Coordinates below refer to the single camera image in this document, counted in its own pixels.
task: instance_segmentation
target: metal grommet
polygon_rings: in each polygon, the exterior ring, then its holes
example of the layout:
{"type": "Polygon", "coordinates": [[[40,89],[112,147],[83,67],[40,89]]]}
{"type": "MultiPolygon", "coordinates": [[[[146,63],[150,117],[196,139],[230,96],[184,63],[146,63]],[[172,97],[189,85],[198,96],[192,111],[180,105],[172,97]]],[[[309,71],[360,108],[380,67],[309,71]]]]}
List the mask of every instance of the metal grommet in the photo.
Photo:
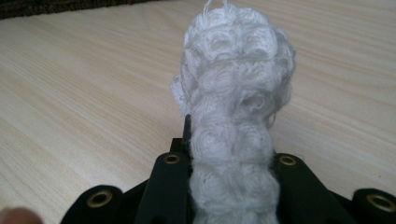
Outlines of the metal grommet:
{"type": "Polygon", "coordinates": [[[177,155],[167,155],[163,160],[168,164],[175,164],[180,161],[180,157],[177,155]]]}
{"type": "Polygon", "coordinates": [[[396,212],[395,203],[384,196],[378,194],[369,194],[367,195],[366,199],[370,204],[378,209],[389,213],[396,212]]]}
{"type": "Polygon", "coordinates": [[[109,203],[113,198],[113,193],[110,190],[104,189],[94,193],[88,200],[87,205],[91,208],[102,207],[109,203]]]}
{"type": "Polygon", "coordinates": [[[279,157],[279,161],[282,162],[283,164],[289,165],[289,166],[295,165],[297,163],[297,161],[293,157],[290,157],[290,156],[281,156],[281,157],[279,157]]]}

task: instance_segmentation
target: bumpy yarn texture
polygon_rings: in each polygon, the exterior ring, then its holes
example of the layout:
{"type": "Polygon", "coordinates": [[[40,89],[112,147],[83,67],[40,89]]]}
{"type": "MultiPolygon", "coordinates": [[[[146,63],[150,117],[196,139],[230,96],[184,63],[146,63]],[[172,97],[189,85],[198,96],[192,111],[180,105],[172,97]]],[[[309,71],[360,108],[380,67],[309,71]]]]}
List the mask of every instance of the bumpy yarn texture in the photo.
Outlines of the bumpy yarn texture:
{"type": "Polygon", "coordinates": [[[185,34],[171,91],[191,114],[195,224],[275,224],[269,118],[290,98],[294,50],[260,12],[211,1],[185,34]]]}

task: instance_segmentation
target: black clip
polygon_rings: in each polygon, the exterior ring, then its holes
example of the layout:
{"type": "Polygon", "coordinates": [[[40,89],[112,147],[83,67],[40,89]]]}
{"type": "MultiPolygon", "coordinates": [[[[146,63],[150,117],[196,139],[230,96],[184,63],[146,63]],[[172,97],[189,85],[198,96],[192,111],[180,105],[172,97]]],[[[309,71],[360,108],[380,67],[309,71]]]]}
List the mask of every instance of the black clip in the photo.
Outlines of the black clip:
{"type": "MultiPolygon", "coordinates": [[[[111,186],[85,191],[61,224],[190,224],[191,121],[183,138],[157,158],[150,178],[122,193],[111,186]]],[[[281,224],[395,224],[396,198],[378,189],[359,189],[352,201],[331,191],[299,158],[278,153],[274,173],[281,187],[277,216],[281,224]]]]}

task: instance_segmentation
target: knitted yarn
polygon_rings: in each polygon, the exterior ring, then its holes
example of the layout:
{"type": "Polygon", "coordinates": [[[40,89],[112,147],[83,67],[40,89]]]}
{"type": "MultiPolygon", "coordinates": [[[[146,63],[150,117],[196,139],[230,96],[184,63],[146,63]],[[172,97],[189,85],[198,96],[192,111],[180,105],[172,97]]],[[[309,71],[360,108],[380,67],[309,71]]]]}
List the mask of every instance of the knitted yarn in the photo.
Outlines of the knitted yarn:
{"type": "Polygon", "coordinates": [[[193,19],[171,84],[191,114],[195,224],[275,224],[269,118],[290,98],[294,50],[260,12],[228,4],[193,19]]]}

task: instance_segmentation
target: light wood surface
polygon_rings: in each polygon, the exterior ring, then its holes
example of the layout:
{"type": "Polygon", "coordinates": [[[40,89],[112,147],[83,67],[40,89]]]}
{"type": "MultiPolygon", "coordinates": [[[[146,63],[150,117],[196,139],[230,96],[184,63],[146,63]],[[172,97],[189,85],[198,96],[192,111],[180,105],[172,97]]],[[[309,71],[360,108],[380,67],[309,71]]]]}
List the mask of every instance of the light wood surface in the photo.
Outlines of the light wood surface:
{"type": "MultiPolygon", "coordinates": [[[[396,2],[230,2],[265,12],[297,51],[276,150],[348,198],[360,188],[396,195],[396,2]]],[[[182,134],[169,84],[204,3],[0,21],[0,208],[59,223],[86,189],[125,191],[149,177],[182,134]]]]}

